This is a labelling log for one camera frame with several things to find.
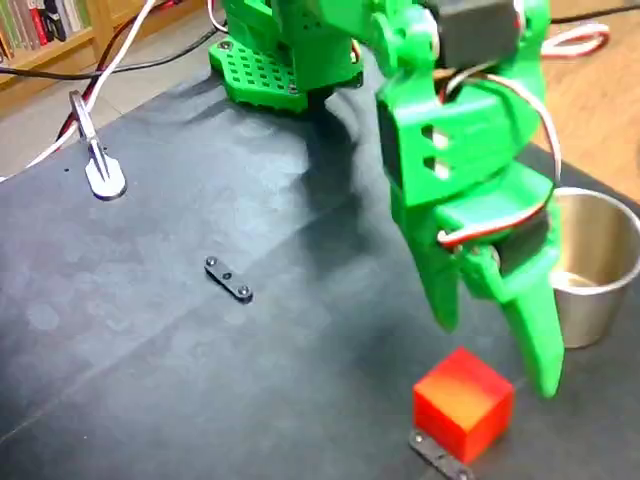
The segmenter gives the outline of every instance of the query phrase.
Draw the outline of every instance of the metal cup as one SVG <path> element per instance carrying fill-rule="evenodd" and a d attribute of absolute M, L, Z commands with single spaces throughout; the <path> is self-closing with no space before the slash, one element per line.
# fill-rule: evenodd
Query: metal cup
<path fill-rule="evenodd" d="M 562 251 L 551 274 L 566 348 L 596 342 L 640 272 L 640 221 L 602 193 L 560 188 Z"/>

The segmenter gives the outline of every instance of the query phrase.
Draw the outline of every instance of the red cube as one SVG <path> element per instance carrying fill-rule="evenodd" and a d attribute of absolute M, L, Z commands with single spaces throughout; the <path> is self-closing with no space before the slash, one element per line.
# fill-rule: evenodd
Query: red cube
<path fill-rule="evenodd" d="M 458 348 L 413 387 L 414 422 L 470 463 L 509 426 L 514 395 L 505 378 Z"/>

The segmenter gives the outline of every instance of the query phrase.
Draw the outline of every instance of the metal clamp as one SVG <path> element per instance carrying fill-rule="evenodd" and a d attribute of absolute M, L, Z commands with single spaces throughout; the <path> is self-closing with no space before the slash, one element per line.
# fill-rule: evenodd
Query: metal clamp
<path fill-rule="evenodd" d="M 78 121 L 80 138 L 87 143 L 89 148 L 90 159 L 85 167 L 85 173 L 93 194 L 105 201 L 121 197 L 127 190 L 127 181 L 120 168 L 120 163 L 104 153 L 80 92 L 77 90 L 71 92 L 69 100 L 71 110 Z"/>
<path fill-rule="evenodd" d="M 253 291 L 249 286 L 219 258 L 207 257 L 204 269 L 239 302 L 249 303 L 253 300 Z"/>
<path fill-rule="evenodd" d="M 476 476 L 469 467 L 460 463 L 426 433 L 413 430 L 409 445 L 448 480 L 475 480 Z"/>

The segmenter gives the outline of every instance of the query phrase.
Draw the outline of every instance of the black table surface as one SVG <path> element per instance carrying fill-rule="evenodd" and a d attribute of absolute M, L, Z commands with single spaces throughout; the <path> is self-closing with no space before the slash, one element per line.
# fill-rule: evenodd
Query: black table surface
<path fill-rule="evenodd" d="M 390 218 L 378 81 L 294 118 L 203 72 L 101 131 L 123 198 L 92 197 L 80 145 L 0 184 L 0 478 L 418 479 L 411 389 L 459 345 L 518 387 L 480 478 L 638 478 L 637 287 L 552 400 L 493 305 L 463 291 L 443 333 Z"/>

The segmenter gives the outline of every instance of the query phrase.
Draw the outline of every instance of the robotic arm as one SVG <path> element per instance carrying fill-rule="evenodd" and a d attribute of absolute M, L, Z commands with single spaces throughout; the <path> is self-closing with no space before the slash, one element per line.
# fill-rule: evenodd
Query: robotic arm
<path fill-rule="evenodd" d="M 538 98 L 548 0 L 224 0 L 230 37 L 210 58 L 232 99 L 301 112 L 316 93 L 358 84 L 353 40 L 374 52 L 387 83 L 377 94 L 391 211 L 439 324 L 458 324 L 457 285 L 496 301 L 545 397 L 555 394 L 564 345 L 548 276 L 559 255 L 554 184 L 515 158 L 538 116 L 487 81 L 453 98 L 436 69 L 491 65 Z M 522 225 L 455 236 L 542 204 Z M 442 238 L 457 238 L 443 242 Z"/>

